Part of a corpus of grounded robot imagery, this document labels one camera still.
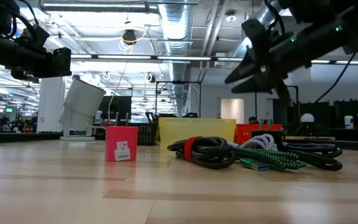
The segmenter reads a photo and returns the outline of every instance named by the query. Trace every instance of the label on red box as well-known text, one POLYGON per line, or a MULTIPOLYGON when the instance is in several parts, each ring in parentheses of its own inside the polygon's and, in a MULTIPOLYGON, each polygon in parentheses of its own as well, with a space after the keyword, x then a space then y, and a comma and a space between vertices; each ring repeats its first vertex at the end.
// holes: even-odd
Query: label on red box
POLYGON ((114 150, 116 161, 124 161, 131 158, 131 151, 127 141, 117 142, 117 150, 114 150))

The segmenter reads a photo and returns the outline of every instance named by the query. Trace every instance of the green usb connector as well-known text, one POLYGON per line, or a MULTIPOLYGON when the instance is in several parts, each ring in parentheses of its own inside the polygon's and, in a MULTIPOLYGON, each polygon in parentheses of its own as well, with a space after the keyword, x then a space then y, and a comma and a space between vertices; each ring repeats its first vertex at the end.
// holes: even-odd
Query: green usb connector
POLYGON ((268 171, 269 165, 264 164, 263 162, 259 162, 253 159, 240 159, 240 163, 250 169, 256 170, 256 171, 268 171))

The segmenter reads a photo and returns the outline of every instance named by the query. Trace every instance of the computer monitor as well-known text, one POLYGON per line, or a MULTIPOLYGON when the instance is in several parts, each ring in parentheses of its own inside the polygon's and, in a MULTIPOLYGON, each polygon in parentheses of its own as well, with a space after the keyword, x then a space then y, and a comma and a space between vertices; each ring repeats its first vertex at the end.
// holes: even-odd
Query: computer monitor
MULTIPOLYGON (((109 103, 112 96, 104 96, 99 106, 102 111, 102 119, 108 119, 109 103)), ((131 96, 115 96, 110 105, 110 119, 116 119, 116 113, 119 112, 119 119, 126 119, 126 114, 129 113, 131 118, 132 97, 131 96)))

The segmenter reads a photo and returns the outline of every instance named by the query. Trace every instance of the red cable tie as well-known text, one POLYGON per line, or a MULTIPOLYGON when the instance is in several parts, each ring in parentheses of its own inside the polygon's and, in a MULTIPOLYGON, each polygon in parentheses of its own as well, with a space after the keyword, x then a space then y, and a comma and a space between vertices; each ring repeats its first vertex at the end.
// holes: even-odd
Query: red cable tie
POLYGON ((185 142, 185 159, 189 162, 193 162, 193 160, 191 159, 191 149, 193 147, 194 142, 198 138, 201 138, 201 136, 191 137, 185 142))

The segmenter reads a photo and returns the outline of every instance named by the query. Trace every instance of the red box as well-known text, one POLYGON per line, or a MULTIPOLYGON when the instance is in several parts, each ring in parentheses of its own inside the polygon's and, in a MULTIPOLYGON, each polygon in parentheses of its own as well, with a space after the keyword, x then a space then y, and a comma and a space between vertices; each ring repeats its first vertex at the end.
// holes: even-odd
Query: red box
MULTIPOLYGON (((272 131, 279 131, 281 127, 281 124, 273 124, 272 131)), ((236 132, 234 133, 234 143, 244 144, 251 138, 251 131, 257 130, 259 130, 259 124, 237 124, 236 132)), ((267 124, 263 124, 263 130, 268 130, 267 124)))
POLYGON ((137 152, 137 127, 106 127, 106 161, 134 161, 137 152))

